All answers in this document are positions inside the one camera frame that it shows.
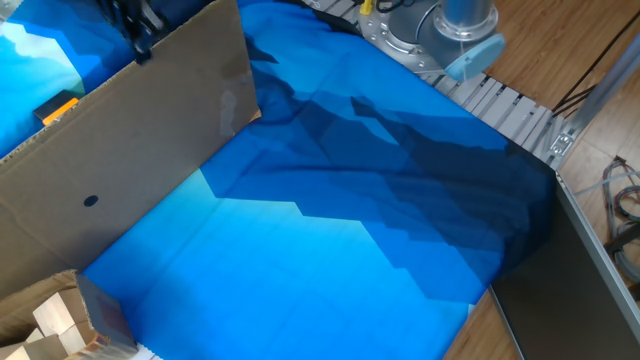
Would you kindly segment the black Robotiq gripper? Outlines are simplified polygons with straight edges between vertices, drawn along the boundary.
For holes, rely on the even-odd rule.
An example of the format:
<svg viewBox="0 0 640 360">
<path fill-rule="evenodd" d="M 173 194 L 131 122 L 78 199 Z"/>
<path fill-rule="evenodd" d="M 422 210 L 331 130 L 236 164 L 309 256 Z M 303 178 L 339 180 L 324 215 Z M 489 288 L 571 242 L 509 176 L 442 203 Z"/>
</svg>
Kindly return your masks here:
<svg viewBox="0 0 640 360">
<path fill-rule="evenodd" d="M 138 64 L 151 58 L 153 38 L 162 38 L 169 30 L 168 19 L 147 0 L 97 0 L 97 5 L 109 22 L 123 23 L 124 37 Z"/>
</svg>

